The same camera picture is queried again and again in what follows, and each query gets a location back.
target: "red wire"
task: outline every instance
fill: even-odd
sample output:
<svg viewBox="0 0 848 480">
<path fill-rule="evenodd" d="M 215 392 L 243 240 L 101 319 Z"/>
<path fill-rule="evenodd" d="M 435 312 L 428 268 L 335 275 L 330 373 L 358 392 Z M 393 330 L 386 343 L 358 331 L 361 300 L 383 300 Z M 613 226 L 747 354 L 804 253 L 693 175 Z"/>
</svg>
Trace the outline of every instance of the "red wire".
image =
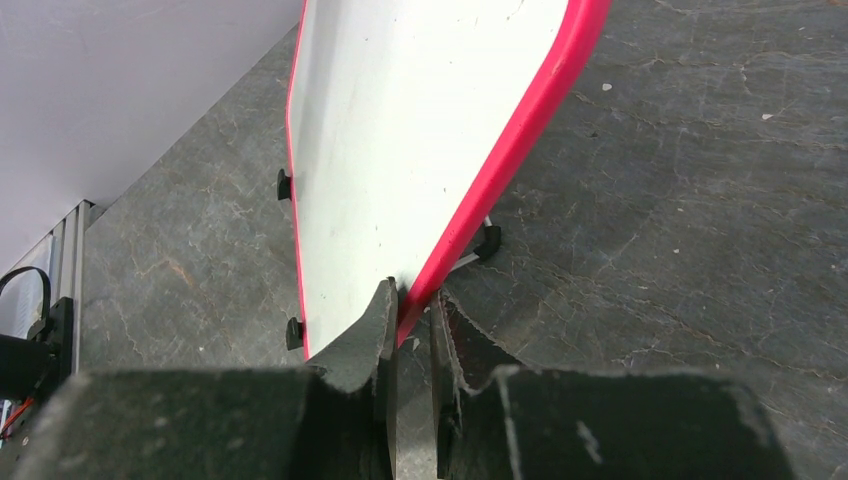
<svg viewBox="0 0 848 480">
<path fill-rule="evenodd" d="M 8 430 L 9 427 L 11 427 L 13 423 L 15 423 L 15 420 L 20 418 L 20 416 L 23 415 L 26 409 L 31 407 L 32 404 L 32 397 L 27 398 L 26 401 L 24 401 L 24 403 L 17 410 L 15 410 L 15 413 L 13 413 L 11 416 L 9 416 L 9 418 L 6 419 L 6 423 L 3 424 L 3 429 L 0 430 L 0 438 L 4 440 L 7 438 L 6 430 Z"/>
</svg>

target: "black strap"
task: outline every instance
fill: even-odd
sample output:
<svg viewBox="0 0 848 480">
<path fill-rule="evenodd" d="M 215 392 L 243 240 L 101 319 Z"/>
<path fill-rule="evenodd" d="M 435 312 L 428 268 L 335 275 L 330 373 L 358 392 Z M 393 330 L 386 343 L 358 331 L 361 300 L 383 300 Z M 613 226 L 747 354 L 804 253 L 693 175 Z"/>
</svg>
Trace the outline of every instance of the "black strap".
<svg viewBox="0 0 848 480">
<path fill-rule="evenodd" d="M 41 277 L 41 290 L 42 290 L 42 300 L 41 300 L 41 322 L 43 324 L 47 324 L 47 319 L 50 316 L 50 277 L 44 273 L 44 270 L 38 267 L 21 267 L 11 272 L 7 273 L 0 278 L 0 295 L 3 294 L 3 289 L 6 288 L 6 285 L 12 281 L 13 278 L 17 277 L 22 273 L 26 273 L 29 271 L 36 271 L 38 275 Z"/>
</svg>

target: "white wall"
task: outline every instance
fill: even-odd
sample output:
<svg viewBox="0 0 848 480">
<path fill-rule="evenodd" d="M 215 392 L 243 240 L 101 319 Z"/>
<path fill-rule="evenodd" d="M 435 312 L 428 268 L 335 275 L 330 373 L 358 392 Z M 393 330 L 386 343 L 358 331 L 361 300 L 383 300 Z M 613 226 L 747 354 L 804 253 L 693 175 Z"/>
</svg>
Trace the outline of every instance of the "white wall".
<svg viewBox="0 0 848 480">
<path fill-rule="evenodd" d="M 83 199 L 113 202 L 300 10 L 301 0 L 0 0 L 0 272 Z"/>
</svg>

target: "gray marble surface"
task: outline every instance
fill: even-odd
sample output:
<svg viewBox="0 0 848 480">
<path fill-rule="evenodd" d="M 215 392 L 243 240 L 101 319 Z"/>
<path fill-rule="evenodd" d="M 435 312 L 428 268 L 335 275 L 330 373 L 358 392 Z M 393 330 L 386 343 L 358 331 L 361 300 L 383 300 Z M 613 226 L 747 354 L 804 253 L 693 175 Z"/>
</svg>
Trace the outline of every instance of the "gray marble surface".
<svg viewBox="0 0 848 480">
<path fill-rule="evenodd" d="M 492 212 L 502 251 L 448 279 L 465 310 L 531 364 L 737 375 L 799 478 L 848 478 L 846 25 L 836 0 L 615 3 Z M 88 231 L 85 367 L 300 362 L 274 199 L 293 40 Z M 420 324 L 403 478 L 434 476 L 427 354 Z"/>
</svg>

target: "white speck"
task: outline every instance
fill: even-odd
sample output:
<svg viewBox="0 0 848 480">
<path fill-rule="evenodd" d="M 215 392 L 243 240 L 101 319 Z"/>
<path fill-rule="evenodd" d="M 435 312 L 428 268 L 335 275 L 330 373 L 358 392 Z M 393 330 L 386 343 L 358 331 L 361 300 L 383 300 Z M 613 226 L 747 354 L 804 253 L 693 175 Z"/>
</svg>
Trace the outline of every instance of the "white speck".
<svg viewBox="0 0 848 480">
<path fill-rule="evenodd" d="M 234 439 L 230 440 L 229 442 L 227 442 L 227 450 L 235 450 L 237 448 L 240 448 L 242 445 L 244 445 L 244 439 L 243 438 L 241 438 L 241 437 L 234 438 Z"/>
<path fill-rule="evenodd" d="M 73 457 L 65 457 L 59 461 L 59 470 L 63 472 L 76 470 L 88 459 L 88 454 L 83 452 Z"/>
<path fill-rule="evenodd" d="M 145 457 L 149 457 L 154 453 L 158 452 L 159 450 L 165 448 L 165 445 L 167 443 L 167 440 L 165 440 L 164 438 L 157 438 L 153 442 L 147 442 L 141 447 L 141 454 Z"/>
<path fill-rule="evenodd" d="M 592 460 L 598 465 L 604 463 L 604 459 L 601 457 L 601 454 L 598 453 L 598 447 L 600 447 L 598 439 L 592 435 L 592 431 L 589 430 L 589 427 L 580 420 L 577 421 L 577 436 L 583 439 L 583 445 L 586 446 L 586 453 L 592 457 Z"/>
</svg>

